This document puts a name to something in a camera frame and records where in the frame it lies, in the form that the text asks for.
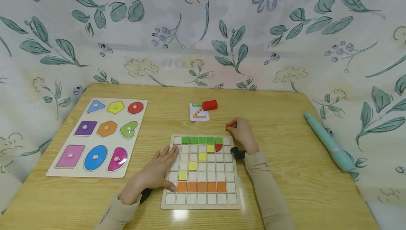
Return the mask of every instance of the child's arm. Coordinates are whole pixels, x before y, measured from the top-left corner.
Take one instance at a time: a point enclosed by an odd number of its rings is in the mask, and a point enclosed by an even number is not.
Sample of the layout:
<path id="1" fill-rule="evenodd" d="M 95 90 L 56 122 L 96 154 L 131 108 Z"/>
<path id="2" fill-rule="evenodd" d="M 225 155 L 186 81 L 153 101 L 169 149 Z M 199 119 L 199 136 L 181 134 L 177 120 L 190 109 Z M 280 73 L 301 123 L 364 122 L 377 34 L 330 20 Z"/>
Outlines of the child's arm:
<path id="1" fill-rule="evenodd" d="M 232 127 L 228 127 L 227 131 L 231 132 L 246 150 L 245 167 L 253 180 L 265 229 L 295 229 L 288 207 L 268 169 L 264 153 L 259 150 L 250 124 L 242 118 L 234 118 L 228 124 Z"/>
<path id="2" fill-rule="evenodd" d="M 176 187 L 165 179 L 165 173 L 179 154 L 174 145 L 167 145 L 163 152 L 158 151 L 139 173 L 131 177 L 123 191 L 114 196 L 107 211 L 94 230 L 122 230 L 130 222 L 140 204 L 141 192 L 146 188 L 164 187 L 176 192 Z"/>

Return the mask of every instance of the teal pen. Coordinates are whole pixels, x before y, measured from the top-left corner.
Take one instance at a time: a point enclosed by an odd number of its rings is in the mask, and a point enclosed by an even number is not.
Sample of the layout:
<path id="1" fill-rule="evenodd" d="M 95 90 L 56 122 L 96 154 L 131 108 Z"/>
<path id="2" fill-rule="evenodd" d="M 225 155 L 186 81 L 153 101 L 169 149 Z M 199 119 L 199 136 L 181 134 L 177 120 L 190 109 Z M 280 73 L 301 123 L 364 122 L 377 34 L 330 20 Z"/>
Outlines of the teal pen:
<path id="1" fill-rule="evenodd" d="M 321 125 L 316 118 L 310 115 L 309 112 L 305 112 L 304 117 L 306 118 L 307 123 L 309 123 L 310 127 L 313 129 L 314 133 L 316 133 L 321 142 L 323 142 L 323 145 L 328 149 L 337 166 L 339 166 L 344 172 L 354 169 L 355 164 L 351 160 L 350 156 L 348 156 L 348 154 L 342 150 L 330 137 L 323 125 Z"/>

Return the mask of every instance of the floral curtain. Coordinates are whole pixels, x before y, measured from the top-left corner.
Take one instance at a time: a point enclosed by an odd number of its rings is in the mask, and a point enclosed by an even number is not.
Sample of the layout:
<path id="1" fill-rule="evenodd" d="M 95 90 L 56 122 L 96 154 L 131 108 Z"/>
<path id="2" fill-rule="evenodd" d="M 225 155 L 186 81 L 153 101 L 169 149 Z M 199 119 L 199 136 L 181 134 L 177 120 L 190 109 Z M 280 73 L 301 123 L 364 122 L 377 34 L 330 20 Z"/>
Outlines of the floral curtain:
<path id="1" fill-rule="evenodd" d="M 370 204 L 406 203 L 404 0 L 3 0 L 0 211 L 91 83 L 306 94 Z"/>

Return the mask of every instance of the green square tile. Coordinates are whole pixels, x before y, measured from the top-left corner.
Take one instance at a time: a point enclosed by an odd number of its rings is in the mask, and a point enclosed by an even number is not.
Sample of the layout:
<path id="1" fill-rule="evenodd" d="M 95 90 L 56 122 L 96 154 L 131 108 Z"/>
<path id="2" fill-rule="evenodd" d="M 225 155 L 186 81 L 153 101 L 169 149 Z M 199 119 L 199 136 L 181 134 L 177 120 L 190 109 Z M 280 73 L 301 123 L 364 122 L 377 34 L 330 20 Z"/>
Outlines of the green square tile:
<path id="1" fill-rule="evenodd" d="M 190 137 L 190 144 L 198 144 L 199 139 L 198 137 Z"/>
<path id="2" fill-rule="evenodd" d="M 223 144 L 223 138 L 222 137 L 216 137 L 216 144 Z"/>
<path id="3" fill-rule="evenodd" d="M 206 144 L 206 138 L 205 137 L 199 137 L 199 144 Z"/>
<path id="4" fill-rule="evenodd" d="M 182 137 L 182 144 L 189 144 L 190 137 Z"/>
<path id="5" fill-rule="evenodd" d="M 214 137 L 208 137 L 207 144 L 214 144 Z"/>

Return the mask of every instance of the child's hand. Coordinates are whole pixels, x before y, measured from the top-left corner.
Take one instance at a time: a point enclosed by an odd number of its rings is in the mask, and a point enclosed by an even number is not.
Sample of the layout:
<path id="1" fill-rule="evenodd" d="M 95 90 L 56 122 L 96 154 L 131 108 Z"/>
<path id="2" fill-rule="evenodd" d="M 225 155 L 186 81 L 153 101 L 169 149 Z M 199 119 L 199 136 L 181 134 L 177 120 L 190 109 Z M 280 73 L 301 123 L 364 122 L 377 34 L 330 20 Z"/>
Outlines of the child's hand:
<path id="1" fill-rule="evenodd" d="M 118 199 L 124 204 L 134 204 L 146 188 L 164 187 L 176 192 L 175 185 L 166 180 L 164 176 L 178 154 L 177 145 L 174 145 L 171 150 L 167 145 L 162 153 L 158 151 L 141 171 L 131 177 Z"/>
<path id="2" fill-rule="evenodd" d="M 227 124 L 232 125 L 232 127 L 227 127 L 227 131 L 231 132 L 235 139 L 244 146 L 249 155 L 259 152 L 258 144 L 247 120 L 236 117 Z"/>

